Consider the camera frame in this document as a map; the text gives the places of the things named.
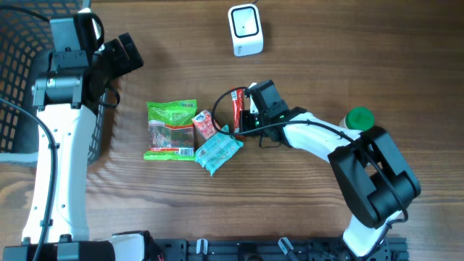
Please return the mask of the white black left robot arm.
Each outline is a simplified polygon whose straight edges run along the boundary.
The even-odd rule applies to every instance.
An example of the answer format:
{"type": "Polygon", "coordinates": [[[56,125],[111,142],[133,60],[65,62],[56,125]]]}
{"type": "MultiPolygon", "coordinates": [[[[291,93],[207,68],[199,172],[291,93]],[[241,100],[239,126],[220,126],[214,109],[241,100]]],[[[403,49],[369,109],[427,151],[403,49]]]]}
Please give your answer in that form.
{"type": "Polygon", "coordinates": [[[101,97],[143,60],[128,34],[105,41],[89,8],[49,18],[54,50],[32,86],[38,125],[36,181],[21,243],[5,260],[157,260],[148,231],[92,241],[86,217],[88,155],[96,143],[101,97]]]}

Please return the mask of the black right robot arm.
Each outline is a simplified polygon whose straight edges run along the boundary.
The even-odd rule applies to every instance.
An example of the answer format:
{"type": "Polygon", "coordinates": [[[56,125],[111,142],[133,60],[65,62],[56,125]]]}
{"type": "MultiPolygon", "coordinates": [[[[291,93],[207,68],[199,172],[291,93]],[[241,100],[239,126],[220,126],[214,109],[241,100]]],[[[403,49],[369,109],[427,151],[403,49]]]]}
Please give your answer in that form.
{"type": "Polygon", "coordinates": [[[295,107],[274,117],[244,110],[239,129],[244,136],[269,137],[330,164],[352,212],[343,242],[359,260],[377,252],[395,223],[407,221],[407,207],[421,194],[414,172],[381,127],[341,128],[295,107]]]}

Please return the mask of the red stick sachet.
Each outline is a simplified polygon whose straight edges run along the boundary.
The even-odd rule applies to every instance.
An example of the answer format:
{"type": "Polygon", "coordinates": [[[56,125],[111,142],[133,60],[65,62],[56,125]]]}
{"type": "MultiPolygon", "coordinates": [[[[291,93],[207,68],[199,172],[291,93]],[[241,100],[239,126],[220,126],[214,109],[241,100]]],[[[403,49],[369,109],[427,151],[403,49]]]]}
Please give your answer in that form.
{"type": "Polygon", "coordinates": [[[241,131],[241,112],[244,110],[244,90],[233,91],[231,97],[233,103],[233,132],[239,133],[241,131]]]}

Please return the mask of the small red white carton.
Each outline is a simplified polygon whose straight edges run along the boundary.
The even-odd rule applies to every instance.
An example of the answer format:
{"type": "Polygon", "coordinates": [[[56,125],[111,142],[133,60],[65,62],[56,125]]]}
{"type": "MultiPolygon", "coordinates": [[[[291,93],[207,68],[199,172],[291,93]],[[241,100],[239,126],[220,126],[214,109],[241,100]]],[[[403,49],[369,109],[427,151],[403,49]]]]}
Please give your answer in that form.
{"type": "Polygon", "coordinates": [[[216,123],[216,121],[212,118],[212,115],[208,110],[201,111],[191,120],[196,129],[199,131],[200,135],[205,140],[208,140],[217,133],[217,130],[213,125],[213,123],[216,123]]]}

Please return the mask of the green gummy candy bag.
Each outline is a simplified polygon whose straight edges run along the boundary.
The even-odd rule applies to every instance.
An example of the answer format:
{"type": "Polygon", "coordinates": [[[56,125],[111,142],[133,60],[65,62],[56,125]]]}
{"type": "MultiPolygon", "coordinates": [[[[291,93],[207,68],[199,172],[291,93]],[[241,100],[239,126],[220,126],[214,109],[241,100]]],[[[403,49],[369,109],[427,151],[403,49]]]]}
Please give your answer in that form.
{"type": "Polygon", "coordinates": [[[149,146],[147,161],[194,161],[196,99],[147,102],[149,146]]]}

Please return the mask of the teal white tissue pack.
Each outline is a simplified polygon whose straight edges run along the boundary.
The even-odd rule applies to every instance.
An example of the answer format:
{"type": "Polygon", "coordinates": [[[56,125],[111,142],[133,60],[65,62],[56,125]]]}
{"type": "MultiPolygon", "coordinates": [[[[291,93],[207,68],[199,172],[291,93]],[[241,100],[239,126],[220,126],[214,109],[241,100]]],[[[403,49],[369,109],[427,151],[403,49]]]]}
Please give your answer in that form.
{"type": "Polygon", "coordinates": [[[212,177],[217,169],[226,163],[244,144],[234,136],[216,133],[195,153],[199,163],[212,177]]]}

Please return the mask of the green lid jar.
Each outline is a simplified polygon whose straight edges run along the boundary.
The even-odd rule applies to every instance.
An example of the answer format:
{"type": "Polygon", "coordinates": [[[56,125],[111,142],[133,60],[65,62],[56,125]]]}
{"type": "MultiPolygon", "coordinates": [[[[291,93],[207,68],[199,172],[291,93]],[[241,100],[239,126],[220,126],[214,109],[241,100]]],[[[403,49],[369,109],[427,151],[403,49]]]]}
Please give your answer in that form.
{"type": "Polygon", "coordinates": [[[374,126],[373,113],[366,107],[355,107],[341,120],[339,126],[351,130],[366,131],[374,126]]]}

